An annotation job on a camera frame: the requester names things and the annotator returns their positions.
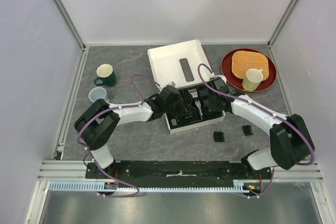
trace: wicker coaster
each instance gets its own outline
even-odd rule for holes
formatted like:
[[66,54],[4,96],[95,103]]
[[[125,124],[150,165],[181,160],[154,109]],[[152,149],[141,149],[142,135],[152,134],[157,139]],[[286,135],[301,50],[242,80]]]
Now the wicker coaster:
[[245,78],[247,70],[262,69],[263,81],[269,76],[267,57],[259,52],[237,51],[232,55],[232,73],[235,77]]

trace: small black block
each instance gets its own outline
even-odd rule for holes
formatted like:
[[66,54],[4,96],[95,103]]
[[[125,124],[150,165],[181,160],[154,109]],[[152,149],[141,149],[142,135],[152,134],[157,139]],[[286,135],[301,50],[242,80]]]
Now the small black block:
[[253,135],[251,125],[244,125],[242,128],[243,128],[243,132],[244,132],[245,136],[252,136]]
[[214,140],[215,142],[224,142],[225,141],[225,137],[224,137],[224,133],[221,131],[214,131]]

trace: round red tray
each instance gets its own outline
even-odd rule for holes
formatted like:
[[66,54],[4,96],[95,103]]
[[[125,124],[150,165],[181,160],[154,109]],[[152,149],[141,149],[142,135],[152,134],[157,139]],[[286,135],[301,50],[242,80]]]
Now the round red tray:
[[[257,50],[254,49],[249,49],[249,48],[239,48],[236,50],[233,50],[231,52],[229,52],[222,60],[222,73],[223,75],[226,77],[226,80],[228,81],[228,83],[230,83],[233,87],[243,90],[245,92],[249,92],[243,89],[243,80],[240,78],[235,77],[235,75],[232,73],[232,55],[240,50],[244,50],[244,51],[249,51],[249,52],[258,52],[263,54],[262,52],[259,52]],[[277,79],[277,69],[274,66],[274,63],[271,61],[270,58],[268,58],[266,56],[267,60],[268,60],[268,69],[269,69],[269,76],[265,81],[262,81],[260,83],[260,85],[257,87],[257,89],[255,91],[252,91],[251,93],[255,93],[255,92],[260,92],[260,91],[264,91],[266,89],[268,89],[269,87],[271,87],[275,80]]]

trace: mug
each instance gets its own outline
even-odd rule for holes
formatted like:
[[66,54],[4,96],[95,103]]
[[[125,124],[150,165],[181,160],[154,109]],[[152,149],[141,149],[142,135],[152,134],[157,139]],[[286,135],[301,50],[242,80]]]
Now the mug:
[[117,78],[113,72],[113,67],[109,64],[103,64],[97,68],[97,75],[98,77],[93,81],[97,86],[106,85],[108,87],[112,87],[117,82]]
[[107,103],[110,103],[106,89],[103,87],[95,87],[89,92],[89,99],[91,102],[95,102],[98,99],[104,99]]
[[255,91],[259,84],[262,82],[264,75],[262,69],[251,68],[247,70],[246,76],[243,79],[243,88],[246,91]]

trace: dark green mug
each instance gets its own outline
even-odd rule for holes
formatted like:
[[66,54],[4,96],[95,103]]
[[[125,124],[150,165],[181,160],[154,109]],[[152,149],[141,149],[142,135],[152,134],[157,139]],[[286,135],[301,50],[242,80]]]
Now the dark green mug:
[[115,77],[116,74],[113,72],[113,68],[109,64],[103,64],[97,68],[97,75],[98,77],[93,81],[97,86],[105,85],[112,87],[117,82],[117,78]]

